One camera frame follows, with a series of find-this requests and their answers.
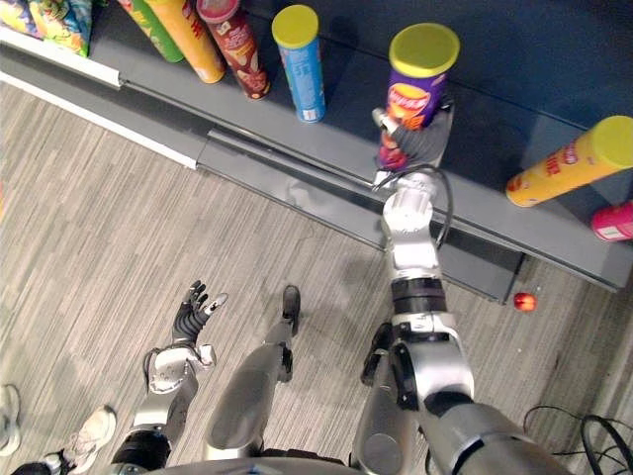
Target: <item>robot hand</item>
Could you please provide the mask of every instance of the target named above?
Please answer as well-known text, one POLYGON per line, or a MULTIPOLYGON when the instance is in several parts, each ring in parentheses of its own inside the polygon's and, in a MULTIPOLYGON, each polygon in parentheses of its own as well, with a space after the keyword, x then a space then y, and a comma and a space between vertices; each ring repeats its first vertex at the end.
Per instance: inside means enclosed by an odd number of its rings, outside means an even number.
POLYGON ((187 290, 174 320, 171 333, 174 343, 196 344, 198 333, 213 311, 226 302, 227 294, 220 294, 211 304, 202 307, 209 298, 209 295, 204 293, 206 288, 205 284, 197 280, 187 290))

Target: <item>person's foot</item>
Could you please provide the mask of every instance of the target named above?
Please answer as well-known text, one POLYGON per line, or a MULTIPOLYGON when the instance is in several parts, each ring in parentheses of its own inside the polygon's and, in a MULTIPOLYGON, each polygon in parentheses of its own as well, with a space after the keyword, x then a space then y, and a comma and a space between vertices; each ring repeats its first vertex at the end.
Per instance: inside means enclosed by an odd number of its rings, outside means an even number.
POLYGON ((63 451, 63 456, 72 468, 71 474, 84 473, 95 460, 97 453, 110 441, 117 427, 117 416, 108 406, 97 409, 78 433, 70 437, 70 446, 63 451))
POLYGON ((0 457, 6 457, 15 452, 20 446, 20 394, 15 386, 7 384, 0 386, 0 424, 5 431, 5 443, 0 447, 0 457))

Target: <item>black cable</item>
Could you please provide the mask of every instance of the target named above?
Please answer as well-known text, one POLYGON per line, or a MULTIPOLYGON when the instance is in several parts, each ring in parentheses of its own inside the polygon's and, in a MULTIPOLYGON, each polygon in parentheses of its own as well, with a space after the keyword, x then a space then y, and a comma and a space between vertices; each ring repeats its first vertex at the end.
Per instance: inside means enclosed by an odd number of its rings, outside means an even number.
POLYGON ((523 431, 525 433, 527 433, 527 420, 529 416, 535 411, 539 411, 542 409, 559 411, 563 414, 566 414, 572 419, 581 421, 581 437, 583 439, 583 447, 585 450, 565 450, 565 451, 553 452, 552 455, 566 456, 566 455, 584 454, 589 460, 589 465, 591 465, 591 470, 596 475, 602 475, 602 471, 599 466, 599 461, 602 457, 608 458, 616 462, 618 465, 624 467, 623 470, 619 470, 618 472, 616 472, 618 474, 624 473, 627 470, 630 470, 631 472, 633 472, 633 453, 631 452, 631 449, 626 445, 626 442, 624 441, 622 436, 619 434, 619 432, 615 429, 615 427, 613 427, 613 424, 619 424, 633 431, 633 427, 631 425, 626 424, 625 422, 620 421, 618 419, 602 418, 596 415, 579 416, 579 415, 571 413, 570 411, 567 411, 566 409, 560 408, 558 406, 543 404, 543 405, 534 406, 533 408, 531 408, 529 411, 525 413, 525 416, 523 416, 523 431), (600 425, 607 430, 608 434, 613 438, 616 444, 607 447, 603 451, 596 452, 591 446, 590 440, 588 439, 588 423, 591 423, 591 422, 600 423, 600 425), (620 453, 626 460, 626 464, 622 462, 621 460, 618 460, 617 458, 612 457, 611 455, 607 453, 608 451, 614 448, 618 448, 620 450, 620 453))
POLYGON ((603 450, 602 453, 600 454, 600 456, 597 458, 597 463, 600 463, 600 460, 602 459, 602 457, 605 456, 607 453, 609 453, 614 448, 617 448, 617 445, 611 445, 610 447, 607 447, 605 450, 603 450))
MULTIPOLYGON (((586 452, 584 450, 572 450, 570 452, 552 452, 551 455, 554 455, 556 457, 565 457, 568 455, 585 455, 586 452)), ((602 452, 596 452, 596 455, 600 455, 601 457, 606 457, 612 461, 614 461, 615 463, 617 463, 620 467, 626 467, 626 465, 624 465, 622 463, 622 460, 618 460, 615 457, 612 457, 611 455, 606 453, 606 450, 603 450, 602 452)))
MULTIPOLYGON (((527 413, 525 413, 525 416, 523 416, 523 431, 524 432, 527 432, 527 425, 526 424, 527 424, 527 418, 530 416, 530 414, 532 414, 535 411, 540 411, 542 409, 552 409, 554 411, 559 411, 561 413, 565 413, 570 418, 576 419, 577 421, 582 421, 583 420, 583 416, 578 416, 578 415, 576 415, 574 413, 571 413, 568 410, 560 408, 558 406, 552 406, 552 405, 549 405, 549 404, 539 404, 537 406, 534 406, 533 408, 530 408, 530 410, 527 413)), ((626 424, 623 421, 620 421, 618 419, 613 419, 613 418, 603 418, 603 419, 605 419, 606 421, 609 421, 612 424, 620 424, 621 426, 623 426, 625 428, 628 428, 629 430, 633 431, 633 426, 631 426, 630 424, 626 424)))
POLYGON ((583 447, 585 448, 585 452, 587 453, 587 459, 589 461, 589 465, 591 466, 591 470, 593 470, 593 473, 595 473, 596 475, 602 475, 602 470, 600 469, 600 465, 595 458, 595 452, 593 451, 593 447, 591 446, 591 441, 589 439, 589 423, 598 423, 608 432, 608 434, 617 445, 618 450, 624 457, 628 469, 633 472, 633 452, 626 445, 626 442, 622 438, 622 435, 620 435, 615 427, 613 427, 613 425, 606 419, 594 414, 589 414, 588 416, 584 416, 583 421, 581 422, 581 439, 583 440, 583 447))
POLYGON ((430 163, 418 163, 418 164, 409 166, 405 168, 404 170, 392 173, 391 175, 386 177, 383 181, 381 181, 378 185, 374 186, 373 189, 375 191, 379 190, 386 184, 391 183, 394 180, 398 180, 402 178, 403 176, 408 175, 410 173, 414 173, 414 172, 421 172, 427 175, 430 175, 431 173, 438 175, 440 178, 440 181, 442 182, 442 185, 444 186, 444 191, 446 192, 446 215, 444 217, 444 224, 442 225, 442 228, 439 234, 437 235, 437 239, 435 240, 435 245, 439 249, 442 246, 442 244, 446 242, 446 237, 448 236, 448 232, 453 222, 453 208, 454 208, 453 190, 451 188, 450 182, 448 181, 448 176, 446 176, 446 173, 444 172, 444 170, 441 170, 440 168, 436 167, 435 165, 431 165, 430 163))

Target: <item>small red object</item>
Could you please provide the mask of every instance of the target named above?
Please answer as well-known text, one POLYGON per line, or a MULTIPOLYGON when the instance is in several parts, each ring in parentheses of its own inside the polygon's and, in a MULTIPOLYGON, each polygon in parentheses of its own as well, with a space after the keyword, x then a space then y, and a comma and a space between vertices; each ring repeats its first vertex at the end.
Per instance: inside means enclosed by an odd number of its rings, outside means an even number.
POLYGON ((521 312, 532 312, 536 309, 536 296, 527 292, 518 292, 514 294, 514 308, 521 312))

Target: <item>snack can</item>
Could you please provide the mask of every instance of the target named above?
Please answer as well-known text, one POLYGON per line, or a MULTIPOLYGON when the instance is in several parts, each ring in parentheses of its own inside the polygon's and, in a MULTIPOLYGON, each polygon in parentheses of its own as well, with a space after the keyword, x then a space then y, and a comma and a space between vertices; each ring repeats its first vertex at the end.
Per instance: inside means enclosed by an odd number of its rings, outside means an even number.
MULTIPOLYGON (((395 35, 389 46, 392 72, 387 114, 410 131, 430 124, 459 49, 457 35, 436 23, 411 25, 395 35)), ((386 133, 381 135, 378 160, 381 167, 388 169, 407 164, 407 156, 386 133)))
POLYGON ((534 206, 599 178, 633 167, 633 118, 612 116, 572 143, 512 177, 505 195, 534 206))
POLYGON ((207 26, 196 13, 192 0, 147 0, 160 23, 203 82, 218 82, 225 65, 218 55, 207 26))
POLYGON ((320 121, 325 115, 325 95, 318 52, 317 14, 306 5, 292 5, 275 16, 272 28, 297 117, 302 122, 320 121))
POLYGON ((633 239, 633 201, 595 212, 591 228, 602 240, 633 239))
POLYGON ((162 57, 169 62, 182 60, 184 57, 182 52, 144 0, 119 0, 119 3, 162 54, 162 57))
POLYGON ((239 0, 198 0, 197 8, 246 96, 264 97, 270 90, 270 82, 239 0))

